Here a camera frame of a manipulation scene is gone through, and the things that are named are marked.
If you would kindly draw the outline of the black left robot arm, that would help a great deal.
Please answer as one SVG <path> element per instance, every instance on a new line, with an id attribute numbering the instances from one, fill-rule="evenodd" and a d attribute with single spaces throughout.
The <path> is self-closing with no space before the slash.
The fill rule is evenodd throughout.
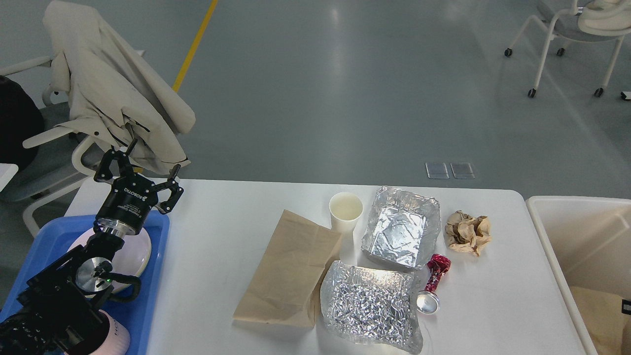
<path id="1" fill-rule="evenodd" d="M 151 209 L 171 212 L 183 194 L 176 181 L 181 165 L 167 180 L 155 184 L 135 172 L 125 150 L 106 151 L 94 180 L 111 190 L 93 222 L 93 235 L 85 246 L 63 254 L 27 281 L 18 296 L 22 308 L 1 324 L 3 355 L 42 355 L 61 349 L 68 355 L 123 355 L 129 333 L 102 310 L 106 301 L 134 301 L 141 289 L 137 276 L 113 271 L 115 254 L 124 238 L 138 235 Z"/>

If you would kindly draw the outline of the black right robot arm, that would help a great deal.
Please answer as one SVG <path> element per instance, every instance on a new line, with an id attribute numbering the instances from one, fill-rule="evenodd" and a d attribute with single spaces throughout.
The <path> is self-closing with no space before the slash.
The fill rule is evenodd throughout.
<path id="1" fill-rule="evenodd" d="M 625 315 L 631 315 L 631 301 L 622 299 L 621 313 Z"/>

